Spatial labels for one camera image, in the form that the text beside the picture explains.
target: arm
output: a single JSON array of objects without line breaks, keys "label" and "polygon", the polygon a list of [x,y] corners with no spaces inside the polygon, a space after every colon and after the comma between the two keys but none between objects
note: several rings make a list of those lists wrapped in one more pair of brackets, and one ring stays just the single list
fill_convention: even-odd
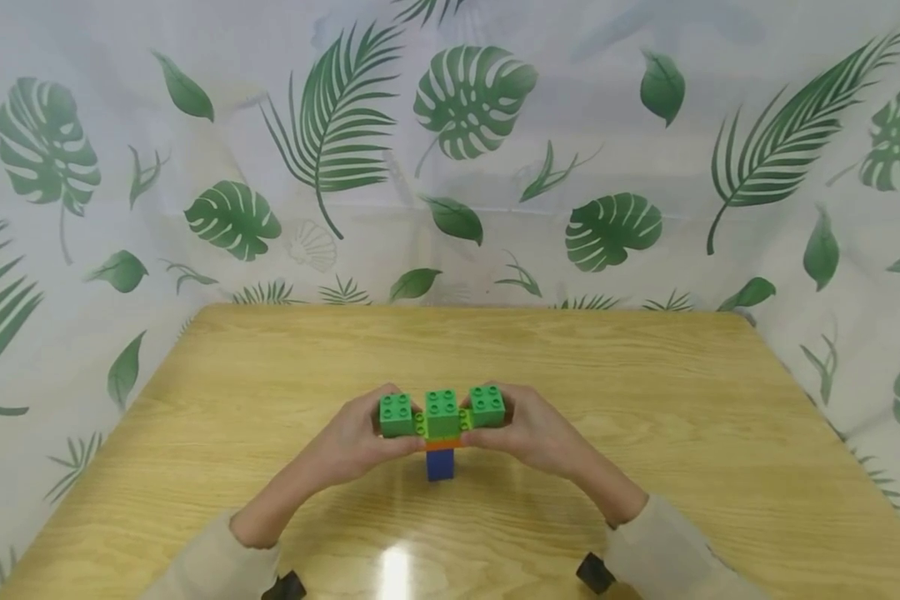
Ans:
[{"label": "arm", "polygon": [[280,535],[304,502],[423,448],[417,436],[379,437],[374,415],[387,393],[400,390],[387,384],[344,404],[246,506],[192,539],[141,600],[260,600],[278,579]]},{"label": "arm", "polygon": [[494,382],[505,426],[463,435],[468,446],[512,454],[577,485],[607,522],[604,562],[644,600],[763,600],[710,550],[707,539],[663,498],[647,494],[591,446],[532,387]]}]

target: white fabric backdrop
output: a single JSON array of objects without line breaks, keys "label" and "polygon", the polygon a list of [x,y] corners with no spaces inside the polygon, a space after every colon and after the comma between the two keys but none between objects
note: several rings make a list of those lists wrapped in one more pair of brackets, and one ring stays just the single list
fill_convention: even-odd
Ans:
[{"label": "white fabric backdrop", "polygon": [[900,513],[900,0],[0,2],[0,583],[215,302],[742,311]]}]

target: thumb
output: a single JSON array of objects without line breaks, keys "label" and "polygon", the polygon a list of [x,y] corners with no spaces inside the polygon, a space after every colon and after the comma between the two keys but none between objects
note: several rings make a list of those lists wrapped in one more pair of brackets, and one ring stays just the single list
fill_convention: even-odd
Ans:
[{"label": "thumb", "polygon": [[508,427],[464,431],[461,441],[463,446],[498,450],[500,453],[509,453],[513,447],[513,436]]},{"label": "thumb", "polygon": [[381,437],[380,456],[384,461],[392,461],[404,456],[410,456],[417,450],[423,450],[425,442],[419,436]]}]

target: orange lego block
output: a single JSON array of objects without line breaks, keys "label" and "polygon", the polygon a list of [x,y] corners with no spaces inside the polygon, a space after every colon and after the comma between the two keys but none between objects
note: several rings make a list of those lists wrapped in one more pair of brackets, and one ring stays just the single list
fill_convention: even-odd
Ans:
[{"label": "orange lego block", "polygon": [[460,441],[460,437],[455,437],[452,440],[427,442],[423,449],[426,450],[427,453],[430,453],[432,450],[449,450],[450,448],[463,448],[463,442]]}]

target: hand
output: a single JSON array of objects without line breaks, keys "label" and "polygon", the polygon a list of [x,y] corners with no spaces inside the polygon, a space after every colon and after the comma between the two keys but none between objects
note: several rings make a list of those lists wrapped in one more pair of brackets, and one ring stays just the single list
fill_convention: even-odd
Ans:
[{"label": "hand", "polygon": [[388,393],[400,389],[388,383],[343,404],[297,458],[230,519],[237,541],[245,548],[273,548],[293,514],[313,494],[423,449],[423,437],[379,437],[378,403]]},{"label": "hand", "polygon": [[[511,454],[527,467],[574,479],[585,458],[597,450],[540,396],[533,387],[490,381],[500,389],[507,407],[504,426],[466,431],[464,446],[498,450]],[[470,397],[463,399],[463,405]]]},{"label": "hand", "polygon": [[380,437],[380,398],[400,392],[400,387],[388,383],[350,400],[293,459],[317,491],[362,478],[380,463],[423,450],[423,437]]},{"label": "hand", "polygon": [[[491,381],[507,407],[504,426],[466,431],[465,446],[511,454],[524,465],[577,484],[612,527],[631,522],[646,492],[604,457],[533,387]],[[468,405],[470,397],[463,399]]]}]

